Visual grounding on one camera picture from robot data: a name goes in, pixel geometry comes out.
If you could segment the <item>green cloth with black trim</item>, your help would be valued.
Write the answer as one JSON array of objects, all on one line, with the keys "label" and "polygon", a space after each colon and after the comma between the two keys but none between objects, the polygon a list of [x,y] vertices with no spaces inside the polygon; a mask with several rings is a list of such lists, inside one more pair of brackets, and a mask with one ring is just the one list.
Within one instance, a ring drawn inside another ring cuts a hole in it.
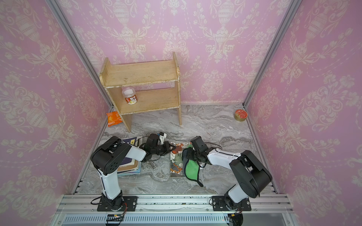
[{"label": "green cloth with black trim", "polygon": [[196,182],[200,187],[204,185],[199,180],[200,166],[197,161],[192,159],[194,157],[194,149],[192,145],[183,149],[182,161],[183,161],[183,175],[190,181]]}]

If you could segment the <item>red illustrated Chinese book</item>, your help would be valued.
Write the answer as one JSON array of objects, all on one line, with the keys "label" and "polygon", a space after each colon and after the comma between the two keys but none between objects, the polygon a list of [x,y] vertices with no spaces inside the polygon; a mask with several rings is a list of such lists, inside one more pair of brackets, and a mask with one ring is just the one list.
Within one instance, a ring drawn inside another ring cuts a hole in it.
[{"label": "red illustrated Chinese book", "polygon": [[183,150],[192,147],[190,142],[188,143],[174,143],[171,142],[175,148],[170,153],[170,173],[171,177],[181,178],[183,177]]}]

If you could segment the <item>dark purple book yellow label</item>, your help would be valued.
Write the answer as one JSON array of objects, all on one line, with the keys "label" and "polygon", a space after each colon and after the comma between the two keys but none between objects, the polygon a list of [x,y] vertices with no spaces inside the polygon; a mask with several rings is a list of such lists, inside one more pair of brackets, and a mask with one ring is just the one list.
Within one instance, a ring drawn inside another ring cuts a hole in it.
[{"label": "dark purple book yellow label", "polygon": [[[123,142],[129,143],[132,145],[135,145],[137,143],[136,140],[137,140],[136,137],[122,139]],[[131,167],[133,167],[134,165],[136,165],[136,163],[137,163],[137,161],[134,160],[133,158],[125,157],[124,160],[122,161],[120,167],[128,167],[129,165],[131,165]]]}]

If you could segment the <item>black and tan book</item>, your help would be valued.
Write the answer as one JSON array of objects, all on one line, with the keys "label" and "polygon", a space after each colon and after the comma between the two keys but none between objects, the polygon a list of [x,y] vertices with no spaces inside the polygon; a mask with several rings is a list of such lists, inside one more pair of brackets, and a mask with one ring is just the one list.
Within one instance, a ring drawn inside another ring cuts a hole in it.
[{"label": "black and tan book", "polygon": [[[138,137],[137,137],[136,141],[137,141],[137,143],[134,146],[138,146],[138,142],[139,142]],[[140,168],[139,164],[140,164],[140,162],[137,161],[136,165],[134,165],[133,167],[131,167],[131,165],[129,165],[128,167],[120,167],[119,166],[118,169],[117,169],[117,173],[118,173],[118,175],[121,175],[121,174],[126,174],[126,173],[129,173],[129,172],[137,171]]]}]

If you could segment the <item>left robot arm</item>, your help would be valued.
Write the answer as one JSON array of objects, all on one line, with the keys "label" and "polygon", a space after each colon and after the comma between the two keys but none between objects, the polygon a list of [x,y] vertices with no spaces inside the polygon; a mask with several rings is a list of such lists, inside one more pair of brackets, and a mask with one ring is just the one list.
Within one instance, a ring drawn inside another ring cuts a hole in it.
[{"label": "left robot arm", "polygon": [[118,182],[119,166],[125,158],[147,162],[153,155],[164,156],[175,150],[175,145],[165,141],[165,135],[150,134],[145,137],[146,142],[139,146],[112,136],[92,153],[90,160],[100,176],[103,187],[102,195],[98,198],[98,211],[127,210],[127,203]]}]

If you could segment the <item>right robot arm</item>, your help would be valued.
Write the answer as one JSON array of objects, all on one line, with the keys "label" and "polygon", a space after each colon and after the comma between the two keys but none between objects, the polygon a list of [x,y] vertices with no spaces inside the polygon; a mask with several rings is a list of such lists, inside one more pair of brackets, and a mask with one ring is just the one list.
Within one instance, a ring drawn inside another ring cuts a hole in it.
[{"label": "right robot arm", "polygon": [[208,147],[200,136],[191,140],[191,147],[183,150],[183,174],[200,187],[199,171],[206,165],[230,169],[237,183],[223,198],[223,204],[230,211],[241,208],[242,201],[256,198],[272,181],[272,175],[259,159],[249,150],[240,154],[225,152],[218,147]]}]

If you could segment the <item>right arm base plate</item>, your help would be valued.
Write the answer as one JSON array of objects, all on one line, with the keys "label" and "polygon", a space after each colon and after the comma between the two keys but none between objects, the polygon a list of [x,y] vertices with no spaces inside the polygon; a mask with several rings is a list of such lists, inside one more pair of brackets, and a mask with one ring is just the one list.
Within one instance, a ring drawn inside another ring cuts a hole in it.
[{"label": "right arm base plate", "polygon": [[241,200],[239,203],[234,202],[231,198],[221,195],[211,197],[210,204],[214,211],[251,211],[251,205],[248,198]]}]

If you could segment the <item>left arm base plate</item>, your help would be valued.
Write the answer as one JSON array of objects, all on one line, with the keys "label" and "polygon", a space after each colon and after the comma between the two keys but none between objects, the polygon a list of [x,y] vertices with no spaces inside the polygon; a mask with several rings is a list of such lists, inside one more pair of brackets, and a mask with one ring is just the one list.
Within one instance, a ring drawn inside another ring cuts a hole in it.
[{"label": "left arm base plate", "polygon": [[98,204],[97,211],[134,212],[137,207],[137,200],[137,196],[122,196],[116,197],[114,200],[110,200],[103,195],[100,198],[100,203]]}]

